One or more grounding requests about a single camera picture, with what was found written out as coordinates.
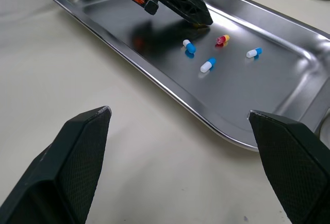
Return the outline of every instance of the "white tabletop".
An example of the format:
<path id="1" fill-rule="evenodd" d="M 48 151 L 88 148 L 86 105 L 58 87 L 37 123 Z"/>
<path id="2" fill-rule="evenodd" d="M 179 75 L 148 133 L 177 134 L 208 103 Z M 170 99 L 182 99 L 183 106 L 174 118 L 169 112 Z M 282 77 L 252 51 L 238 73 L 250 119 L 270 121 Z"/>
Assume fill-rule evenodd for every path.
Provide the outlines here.
<path id="1" fill-rule="evenodd" d="M 326 0 L 254 1 L 330 32 Z M 0 92 L 0 203 L 68 119 L 108 105 L 87 223 L 290 223 L 258 153 L 213 133 L 52 0 L 0 0 Z"/>

